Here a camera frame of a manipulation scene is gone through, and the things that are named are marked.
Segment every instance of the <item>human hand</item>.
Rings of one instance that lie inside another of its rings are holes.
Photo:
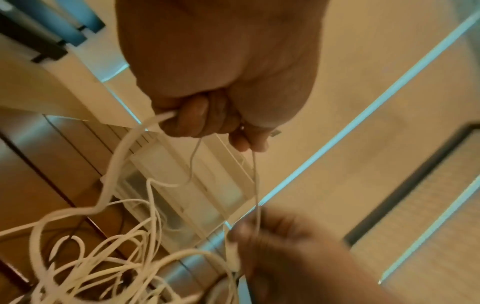
[[[355,263],[349,250],[309,219],[262,208],[235,225],[229,240],[258,304],[398,304]]]
[[[328,0],[117,0],[119,41],[171,136],[265,151],[307,101]]]

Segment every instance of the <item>tangled cable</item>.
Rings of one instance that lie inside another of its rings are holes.
[[[236,285],[236,277],[230,271],[227,263],[220,256],[209,251],[202,251],[198,249],[186,249],[174,254],[171,254],[160,260],[154,260],[162,241],[162,227],[165,225],[165,215],[163,215],[155,205],[152,184],[157,184],[162,187],[181,187],[188,184],[193,177],[193,160],[195,154],[200,146],[201,139],[198,141],[193,154],[190,158],[190,175],[188,181],[181,184],[167,184],[155,181],[151,178],[147,180],[146,188],[148,193],[148,200],[142,199],[126,199],[116,202],[110,202],[113,196],[115,186],[118,182],[122,164],[127,156],[130,146],[137,140],[139,136],[145,131],[145,128],[153,124],[157,124],[169,118],[172,118],[177,113],[175,111],[163,113],[153,118],[146,120],[141,125],[131,129],[129,133],[122,139],[117,149],[115,150],[110,164],[108,166],[107,174],[105,176],[104,186],[98,200],[94,207],[88,208],[68,208],[54,211],[40,221],[12,228],[0,232],[0,237],[33,228],[29,242],[29,254],[32,268],[38,278],[38,285],[31,293],[31,302],[33,304],[56,304],[56,303],[71,303],[71,304],[122,304],[122,303],[146,303],[153,304],[159,301],[159,296],[166,290],[174,304],[189,304],[195,303],[201,298],[201,294],[191,295],[181,298],[170,285],[160,276],[159,270],[167,264],[180,260],[182,258],[193,255],[204,255],[210,261],[217,263],[222,267],[228,276],[228,298],[227,303],[232,303],[233,300],[238,302],[238,291]],[[258,177],[256,171],[256,158],[253,154],[254,169],[255,169],[255,197],[257,204],[257,229],[260,228],[260,209],[258,208]],[[107,207],[124,203],[133,202],[137,204],[146,204],[149,206],[150,217],[126,234],[112,236],[104,240],[98,245],[88,256],[86,256],[85,243],[79,237],[65,236],[61,238],[53,247],[49,264],[45,265],[41,254],[41,237],[45,226],[49,222],[64,219],[71,216],[91,216],[99,214]],[[77,260],[65,264],[61,267],[56,266],[54,257],[57,255],[60,246],[67,240],[75,241],[79,246],[79,257]],[[123,243],[131,242],[136,246],[136,249],[128,257],[127,260],[112,257],[114,253]],[[96,271],[96,268],[103,262],[113,264],[114,267]],[[64,272],[70,271],[66,279],[57,284],[54,280],[55,276]],[[119,292],[119,286],[123,283],[123,275],[127,271],[134,273],[131,283]],[[79,293],[91,289],[95,286],[111,282],[111,285],[103,292],[98,301],[87,301],[76,297]],[[11,304],[17,304],[23,297],[15,299]]]

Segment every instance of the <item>mesh panel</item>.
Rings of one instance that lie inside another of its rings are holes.
[[[377,278],[480,174],[480,131],[464,142],[352,248]],[[480,193],[384,283],[407,302],[480,301]]]

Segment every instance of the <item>skin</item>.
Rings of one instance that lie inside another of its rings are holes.
[[[240,151],[307,101],[326,0],[117,0],[120,45],[171,136],[229,133]]]
[[[400,304],[355,263],[349,250],[307,218],[261,209],[238,223],[228,238],[259,304]]]

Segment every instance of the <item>black object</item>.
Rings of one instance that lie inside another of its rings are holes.
[[[64,47],[58,45],[53,40],[37,35],[3,14],[0,14],[0,33],[55,60],[62,58],[68,53]]]
[[[56,2],[92,32],[97,33],[105,27],[105,23],[84,0],[56,0]]]
[[[467,124],[450,137],[443,146],[392,192],[386,200],[343,238],[345,243],[350,247],[355,245],[356,242],[410,194],[410,192],[440,165],[474,130],[480,130],[480,123]]]
[[[40,0],[8,0],[18,9],[37,20],[51,32],[57,34],[66,42],[79,46],[87,40],[84,34],[65,18],[57,14]]]

